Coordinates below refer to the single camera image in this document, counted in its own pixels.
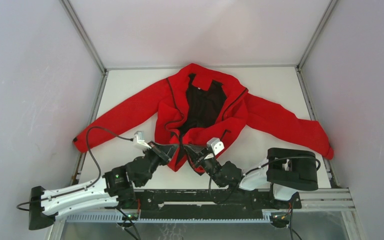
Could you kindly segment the red jacket black lining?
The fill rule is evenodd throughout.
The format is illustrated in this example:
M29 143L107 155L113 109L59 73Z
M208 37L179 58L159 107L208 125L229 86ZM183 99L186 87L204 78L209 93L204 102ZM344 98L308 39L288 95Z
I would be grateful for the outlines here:
M179 144L168 167L178 171L191 158L185 145L219 138L226 148L244 127L307 147L326 159L334 150L322 126L296 117L278 103L252 95L229 74L191 63L122 101L81 131L73 144L84 153L156 116L157 143Z

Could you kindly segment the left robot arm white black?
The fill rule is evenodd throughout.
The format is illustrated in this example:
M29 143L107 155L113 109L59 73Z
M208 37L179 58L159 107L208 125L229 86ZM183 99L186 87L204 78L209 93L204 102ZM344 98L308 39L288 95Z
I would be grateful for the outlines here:
M86 210L133 207L137 200L134 188L145 186L159 166L172 160L178 148L178 144L162 145L150 141L142 156L94 180L53 190L33 187L28 210L29 230L45 229L56 220Z

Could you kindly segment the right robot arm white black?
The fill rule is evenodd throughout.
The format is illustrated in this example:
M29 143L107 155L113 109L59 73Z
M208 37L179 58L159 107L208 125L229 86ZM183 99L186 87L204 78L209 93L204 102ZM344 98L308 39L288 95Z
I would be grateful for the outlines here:
M254 191L270 185L269 203L282 208L298 191L316 191L321 162L311 151L272 147L257 166L242 170L231 161L221 164L217 160L225 146L211 139L206 146L184 145L188 161L193 168L202 168L209 175L209 183L218 187Z

